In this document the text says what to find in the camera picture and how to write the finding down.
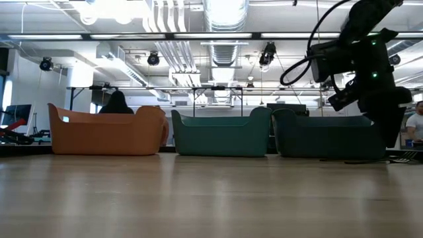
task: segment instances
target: wooden table surface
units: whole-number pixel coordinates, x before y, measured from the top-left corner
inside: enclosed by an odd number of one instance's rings
[[[0,159],[0,237],[423,237],[422,165]]]

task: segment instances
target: man in white shirt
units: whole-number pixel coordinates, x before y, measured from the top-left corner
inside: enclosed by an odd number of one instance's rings
[[[410,139],[423,142],[423,101],[417,102],[416,114],[407,120],[406,127]]]

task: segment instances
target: computer monitor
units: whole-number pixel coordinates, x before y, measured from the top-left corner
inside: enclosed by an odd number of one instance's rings
[[[10,105],[3,113],[2,126],[10,126],[20,119],[25,120],[25,125],[28,124],[29,114],[31,113],[31,105]]]

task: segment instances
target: person's dark hair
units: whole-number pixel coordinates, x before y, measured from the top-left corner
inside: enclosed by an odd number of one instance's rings
[[[114,91],[110,96],[106,106],[103,106],[99,113],[134,113],[131,108],[128,108],[125,100],[125,95],[122,91]]]

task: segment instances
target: white t-shirt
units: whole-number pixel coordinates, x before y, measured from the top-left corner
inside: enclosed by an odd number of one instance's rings
[[[406,127],[416,128],[416,137],[423,139],[423,116],[414,114],[407,120]]]

